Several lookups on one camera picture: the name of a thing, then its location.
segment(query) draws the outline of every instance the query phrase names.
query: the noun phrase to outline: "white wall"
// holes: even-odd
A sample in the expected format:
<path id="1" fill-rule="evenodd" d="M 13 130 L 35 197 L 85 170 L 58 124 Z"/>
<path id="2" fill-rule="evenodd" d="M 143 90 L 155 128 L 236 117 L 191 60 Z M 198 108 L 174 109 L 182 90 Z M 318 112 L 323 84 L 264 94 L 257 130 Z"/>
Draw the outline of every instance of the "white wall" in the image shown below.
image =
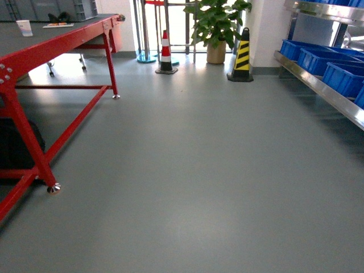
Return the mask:
<path id="1" fill-rule="evenodd" d="M 284 0 L 251 0 L 253 8 L 246 15 L 250 32 L 250 64 L 253 67 L 279 67 L 274 51 L 280 50 L 282 39 L 287 38 L 291 12 Z"/>
<path id="2" fill-rule="evenodd" d="M 137 47 L 135 42 L 135 19 L 133 0 L 96 0 L 97 12 L 106 14 L 123 14 L 126 17 L 121 25 L 122 49 L 121 51 L 134 51 Z"/>

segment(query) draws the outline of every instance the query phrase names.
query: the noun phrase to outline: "white cup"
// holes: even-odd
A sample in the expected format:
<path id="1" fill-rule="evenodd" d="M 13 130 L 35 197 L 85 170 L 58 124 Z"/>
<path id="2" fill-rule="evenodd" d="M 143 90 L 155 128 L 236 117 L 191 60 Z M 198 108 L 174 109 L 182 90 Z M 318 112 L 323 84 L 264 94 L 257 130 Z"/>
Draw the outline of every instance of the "white cup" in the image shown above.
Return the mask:
<path id="1" fill-rule="evenodd" d="M 33 36 L 29 20 L 18 20 L 16 23 L 18 24 L 18 27 L 20 28 L 23 36 L 25 37 Z"/>

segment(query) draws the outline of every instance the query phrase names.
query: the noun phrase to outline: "black cone base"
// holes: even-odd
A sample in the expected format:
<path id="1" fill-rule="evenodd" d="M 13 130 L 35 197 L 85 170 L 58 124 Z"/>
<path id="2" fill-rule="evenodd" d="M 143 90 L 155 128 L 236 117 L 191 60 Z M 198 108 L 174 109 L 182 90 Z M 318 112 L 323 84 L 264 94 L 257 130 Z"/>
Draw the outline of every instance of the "black cone base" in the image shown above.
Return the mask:
<path id="1" fill-rule="evenodd" d="M 162 62 L 162 64 L 160 65 L 160 68 L 158 68 L 155 73 L 158 74 L 174 74 L 178 71 L 177 68 L 172 68 L 172 63 L 166 63 L 166 62 Z"/>
<path id="2" fill-rule="evenodd" d="M 226 74 L 227 79 L 229 81 L 238 81 L 238 82 L 251 82 L 254 81 L 252 75 L 247 76 L 234 76 L 233 73 Z"/>

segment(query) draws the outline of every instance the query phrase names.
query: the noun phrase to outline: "blue plastic bin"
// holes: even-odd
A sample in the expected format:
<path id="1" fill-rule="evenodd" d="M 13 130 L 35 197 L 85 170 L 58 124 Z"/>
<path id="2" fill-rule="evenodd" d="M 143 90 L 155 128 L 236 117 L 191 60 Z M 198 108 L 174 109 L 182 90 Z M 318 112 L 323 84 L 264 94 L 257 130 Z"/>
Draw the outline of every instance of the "blue plastic bin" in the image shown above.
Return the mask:
<path id="1" fill-rule="evenodd" d="M 355 99 L 354 103 L 358 105 L 360 108 L 364 109 L 364 82 L 363 82 L 363 87 L 359 91 L 359 94 L 357 95 L 357 98 Z"/>
<path id="2" fill-rule="evenodd" d="M 338 52 L 338 53 L 343 53 L 346 55 L 350 55 L 352 57 L 359 57 L 362 58 L 364 60 L 364 53 L 361 51 L 357 51 L 357 50 L 353 50 L 350 48 L 340 48 L 340 47 L 326 47 L 329 50 Z"/>
<path id="3" fill-rule="evenodd" d="M 309 44 L 309 43 L 292 41 L 292 40 L 283 40 L 282 47 L 280 49 L 280 53 L 292 61 L 297 61 L 298 57 L 301 54 L 301 48 L 314 48 L 314 49 L 318 49 L 318 50 L 330 51 L 328 49 L 328 47 L 323 47 L 318 44 Z"/>
<path id="4" fill-rule="evenodd" d="M 347 6 L 350 0 L 315 0 L 316 3 Z"/>
<path id="5" fill-rule="evenodd" d="M 349 7 L 364 7 L 363 0 L 350 0 Z"/>
<path id="6" fill-rule="evenodd" d="M 323 76 L 328 62 L 347 65 L 351 62 L 360 63 L 358 59 L 342 53 L 302 48 L 297 64 L 313 75 Z"/>
<path id="7" fill-rule="evenodd" d="M 328 63 L 322 81 L 344 97 L 356 98 L 363 88 L 364 63 L 356 66 Z"/>

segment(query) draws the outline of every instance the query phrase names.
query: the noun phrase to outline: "green leaves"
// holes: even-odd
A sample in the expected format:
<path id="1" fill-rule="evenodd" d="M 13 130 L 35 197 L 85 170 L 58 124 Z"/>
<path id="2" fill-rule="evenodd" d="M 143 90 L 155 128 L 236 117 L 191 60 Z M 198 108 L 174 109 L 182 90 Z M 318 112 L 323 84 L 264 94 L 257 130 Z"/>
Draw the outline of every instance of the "green leaves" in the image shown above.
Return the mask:
<path id="1" fill-rule="evenodd" d="M 212 44 L 217 48 L 218 42 L 225 40 L 229 47 L 233 48 L 234 38 L 241 39 L 241 35 L 236 31 L 238 25 L 243 25 L 241 11 L 250 11 L 252 5 L 245 0 L 235 0 L 229 6 L 227 1 L 200 0 L 197 1 L 197 10 L 194 6 L 185 7 L 184 12 L 196 15 L 194 32 L 191 36 L 193 44 L 203 42 L 204 46 Z"/>

